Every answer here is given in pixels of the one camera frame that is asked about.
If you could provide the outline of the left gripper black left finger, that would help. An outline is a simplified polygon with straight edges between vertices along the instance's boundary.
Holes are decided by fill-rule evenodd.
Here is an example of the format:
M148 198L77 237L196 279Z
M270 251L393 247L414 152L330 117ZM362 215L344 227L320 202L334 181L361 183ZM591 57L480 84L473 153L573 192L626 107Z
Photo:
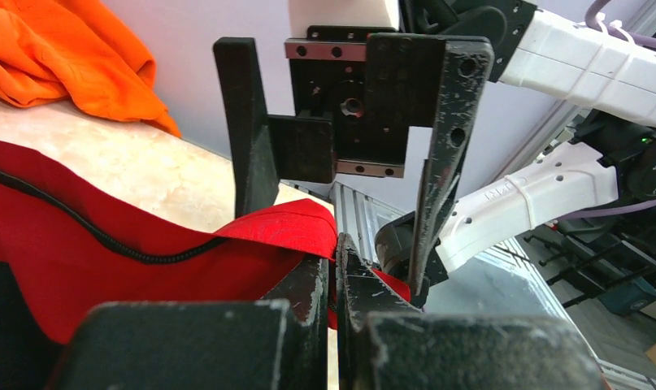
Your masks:
M328 261L308 255L257 301L110 302L66 347L52 389L324 389Z

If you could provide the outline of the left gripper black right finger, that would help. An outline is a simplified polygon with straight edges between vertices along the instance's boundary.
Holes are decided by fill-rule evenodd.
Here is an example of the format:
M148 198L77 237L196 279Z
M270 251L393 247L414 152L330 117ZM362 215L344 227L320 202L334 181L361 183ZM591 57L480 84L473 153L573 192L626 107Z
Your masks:
M336 247L342 389L604 389L567 321L425 314L400 297L342 233Z

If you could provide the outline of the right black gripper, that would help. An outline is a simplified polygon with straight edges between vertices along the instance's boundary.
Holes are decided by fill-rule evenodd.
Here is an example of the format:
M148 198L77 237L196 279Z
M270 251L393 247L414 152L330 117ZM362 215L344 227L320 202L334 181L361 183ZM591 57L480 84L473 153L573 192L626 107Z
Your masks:
M400 178L410 128L432 125L408 274L411 296L419 297L429 255L454 206L494 58L489 41L312 26L306 37L285 42L295 112L271 116L272 137L255 40L221 37L213 54L237 218L272 206L280 177L313 183L339 174Z

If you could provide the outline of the red jacket black lining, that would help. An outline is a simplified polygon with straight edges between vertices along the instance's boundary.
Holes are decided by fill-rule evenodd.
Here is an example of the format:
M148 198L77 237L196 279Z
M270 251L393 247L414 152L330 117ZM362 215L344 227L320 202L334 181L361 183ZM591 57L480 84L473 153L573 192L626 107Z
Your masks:
M198 232L0 141L0 389L41 389L109 301L253 301L307 254L333 261L332 214L302 199Z

